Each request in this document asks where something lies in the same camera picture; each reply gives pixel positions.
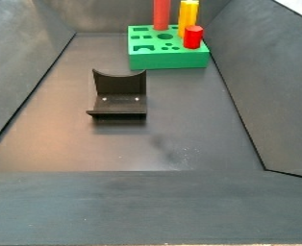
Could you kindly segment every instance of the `black plastic stand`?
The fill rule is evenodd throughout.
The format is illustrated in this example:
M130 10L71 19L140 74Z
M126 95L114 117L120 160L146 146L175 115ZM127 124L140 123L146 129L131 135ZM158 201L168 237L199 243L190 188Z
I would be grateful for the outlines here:
M132 76L111 76L95 69L98 91L94 111L90 115L115 118L147 116L147 70Z

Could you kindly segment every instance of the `bin floor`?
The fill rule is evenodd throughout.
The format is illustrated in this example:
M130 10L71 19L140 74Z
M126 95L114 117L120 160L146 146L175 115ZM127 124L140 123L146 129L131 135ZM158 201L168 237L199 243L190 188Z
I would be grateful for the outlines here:
M148 71L148 119L96 121L92 68L131 72L126 35L79 34L0 138L0 171L261 169L215 63Z

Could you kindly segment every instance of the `shape sorter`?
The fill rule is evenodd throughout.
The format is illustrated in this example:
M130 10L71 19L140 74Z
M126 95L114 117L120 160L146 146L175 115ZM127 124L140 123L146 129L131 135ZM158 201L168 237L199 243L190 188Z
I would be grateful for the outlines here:
M210 50L202 40L199 49L184 48L184 40L178 35L179 26L156 31L152 25L128 26L130 68L162 69L207 67Z

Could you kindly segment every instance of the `yellow cylinder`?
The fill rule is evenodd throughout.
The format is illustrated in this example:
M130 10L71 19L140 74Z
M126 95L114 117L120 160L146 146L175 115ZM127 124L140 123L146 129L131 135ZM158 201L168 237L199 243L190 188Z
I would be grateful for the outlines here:
M179 36L184 37L186 26L196 24L199 1L183 0L180 4L180 15L179 15Z

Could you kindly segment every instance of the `red peg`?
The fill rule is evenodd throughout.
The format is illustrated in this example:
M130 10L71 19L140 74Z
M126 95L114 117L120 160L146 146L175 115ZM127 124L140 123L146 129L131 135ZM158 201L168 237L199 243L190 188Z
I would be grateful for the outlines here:
M184 29L184 48L198 49L204 33L206 31L200 26L187 26Z
M171 12L171 0L154 0L154 29L168 29Z

